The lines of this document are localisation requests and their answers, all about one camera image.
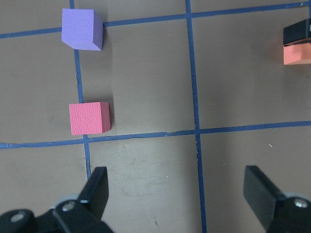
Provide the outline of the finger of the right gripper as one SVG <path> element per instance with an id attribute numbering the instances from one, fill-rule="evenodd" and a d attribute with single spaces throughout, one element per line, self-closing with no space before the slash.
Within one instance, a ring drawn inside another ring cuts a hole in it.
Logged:
<path id="1" fill-rule="evenodd" d="M 311 42 L 311 19 L 307 18 L 283 28 L 283 45 L 290 46 Z"/>

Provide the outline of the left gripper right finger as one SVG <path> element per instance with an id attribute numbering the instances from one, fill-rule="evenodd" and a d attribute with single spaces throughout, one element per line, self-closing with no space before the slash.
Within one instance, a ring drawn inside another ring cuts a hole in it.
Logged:
<path id="1" fill-rule="evenodd" d="M 311 231 L 311 201 L 283 193 L 259 167 L 245 167 L 243 195 L 267 233 Z"/>

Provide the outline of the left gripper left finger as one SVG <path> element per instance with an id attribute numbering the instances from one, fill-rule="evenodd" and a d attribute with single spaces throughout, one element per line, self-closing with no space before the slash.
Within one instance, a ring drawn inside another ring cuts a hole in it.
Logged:
<path id="1" fill-rule="evenodd" d="M 66 199 L 35 217 L 28 209 L 0 216 L 2 233 L 111 233 L 102 221 L 109 197 L 106 167 L 96 167 L 77 198 Z"/>

